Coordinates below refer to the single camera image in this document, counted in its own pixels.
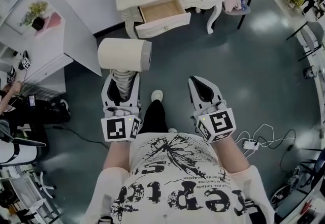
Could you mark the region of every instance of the beige cylinder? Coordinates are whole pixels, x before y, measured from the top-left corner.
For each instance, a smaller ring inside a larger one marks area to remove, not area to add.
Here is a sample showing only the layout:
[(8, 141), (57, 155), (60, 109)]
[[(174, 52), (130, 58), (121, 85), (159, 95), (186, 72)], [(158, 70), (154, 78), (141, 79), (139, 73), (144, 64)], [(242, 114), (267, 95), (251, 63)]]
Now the beige cylinder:
[(103, 69), (145, 71), (150, 67), (151, 42), (136, 39), (105, 38), (98, 47)]

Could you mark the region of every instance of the open drawer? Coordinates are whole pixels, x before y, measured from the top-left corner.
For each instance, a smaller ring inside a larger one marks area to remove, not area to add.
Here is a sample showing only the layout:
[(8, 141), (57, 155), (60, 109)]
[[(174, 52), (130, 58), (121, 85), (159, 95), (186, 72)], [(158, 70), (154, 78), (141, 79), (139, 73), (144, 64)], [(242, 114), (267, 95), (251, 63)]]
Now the open drawer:
[(139, 38), (150, 38), (170, 29), (189, 24), (191, 14), (186, 13), (178, 0), (160, 0), (140, 7), (144, 24), (136, 26)]

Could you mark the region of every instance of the gray fabric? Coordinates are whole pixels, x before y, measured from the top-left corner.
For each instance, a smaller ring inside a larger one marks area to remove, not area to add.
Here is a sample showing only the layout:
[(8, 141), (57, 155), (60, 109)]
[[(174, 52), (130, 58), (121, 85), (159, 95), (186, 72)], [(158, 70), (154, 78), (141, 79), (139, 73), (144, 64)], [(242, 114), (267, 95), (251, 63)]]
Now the gray fabric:
[(304, 40), (306, 41), (306, 43), (307, 43), (309, 49), (310, 49), (311, 51), (314, 51), (314, 49), (315, 49), (315, 47), (314, 47), (314, 42), (313, 42), (313, 40), (311, 39), (311, 37), (309, 36), (308, 32), (307, 32), (305, 29), (303, 29), (303, 28), (300, 30), (300, 32), (301, 32), (301, 34), (302, 34)]
[(246, 10), (242, 10), (242, 9), (236, 10), (235, 8), (233, 8), (231, 12), (226, 12), (224, 6), (222, 5), (222, 10), (228, 15), (247, 15), (250, 13), (249, 6), (246, 8)]
[(307, 26), (315, 34), (318, 45), (322, 44), (324, 38), (324, 29), (318, 22), (309, 22)]

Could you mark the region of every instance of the potted plant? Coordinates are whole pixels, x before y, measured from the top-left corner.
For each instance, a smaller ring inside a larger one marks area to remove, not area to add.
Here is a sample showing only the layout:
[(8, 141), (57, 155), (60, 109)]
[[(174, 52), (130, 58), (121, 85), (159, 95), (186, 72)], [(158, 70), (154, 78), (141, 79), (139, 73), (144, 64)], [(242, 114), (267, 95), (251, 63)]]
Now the potted plant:
[(44, 19), (42, 15), (46, 12), (48, 3), (46, 1), (39, 1), (32, 3), (28, 9), (29, 11), (24, 15), (23, 21), (20, 23), (22, 25), (30, 25), (37, 31), (41, 30), (44, 26)]

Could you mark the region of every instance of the white sneaker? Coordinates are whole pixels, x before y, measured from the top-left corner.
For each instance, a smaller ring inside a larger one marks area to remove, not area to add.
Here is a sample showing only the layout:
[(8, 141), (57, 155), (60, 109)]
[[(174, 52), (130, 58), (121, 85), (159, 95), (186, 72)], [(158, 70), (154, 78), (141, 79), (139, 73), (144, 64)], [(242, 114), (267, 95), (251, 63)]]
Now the white sneaker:
[(163, 100), (163, 92), (161, 90), (155, 90), (152, 94), (151, 94), (151, 102), (153, 102), (154, 100), (159, 100), (160, 102)]
[(176, 129), (168, 129), (168, 133), (177, 133)]

